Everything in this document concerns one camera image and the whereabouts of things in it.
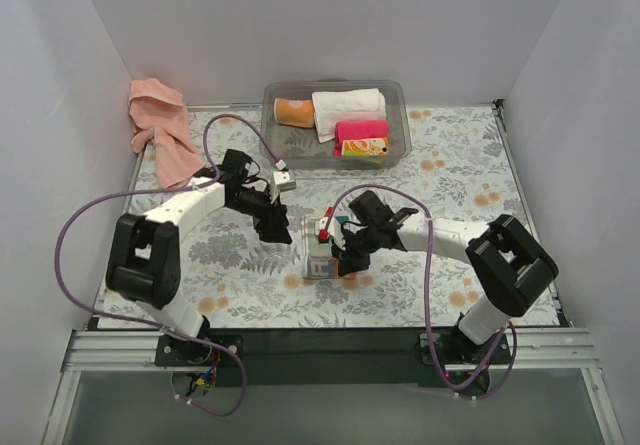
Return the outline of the rabbit print towel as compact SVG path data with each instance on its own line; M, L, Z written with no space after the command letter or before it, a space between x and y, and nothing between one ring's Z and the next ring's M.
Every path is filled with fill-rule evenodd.
M318 233L324 216L307 215L302 220L302 276L310 280L338 279L338 261L330 243L321 243Z

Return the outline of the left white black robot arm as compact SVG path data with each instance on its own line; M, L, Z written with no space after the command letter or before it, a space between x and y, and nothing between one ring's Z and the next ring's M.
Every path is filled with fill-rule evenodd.
M187 190L141 214L126 213L116 222L108 260L106 287L136 303L159 326L181 334L170 349L193 365L212 359L208 319L191 304L181 284L180 244L187 233L210 214L228 208L252 218L265 243L290 244L287 207L280 194L296 188L282 160L261 189L261 178L249 174L253 160L239 150L226 151L222 164L203 167Z

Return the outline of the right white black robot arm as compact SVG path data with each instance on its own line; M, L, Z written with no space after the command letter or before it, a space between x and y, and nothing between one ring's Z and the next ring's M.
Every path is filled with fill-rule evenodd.
M502 214L489 222L435 219L429 212L403 207L392 210L368 190L350 204L357 229L351 231L329 214L318 240L331 244L338 275L365 271L381 249L424 252L471 266L483 295L441 341L464 362L475 362L489 349L498 331L524 316L555 281L558 266L515 217Z

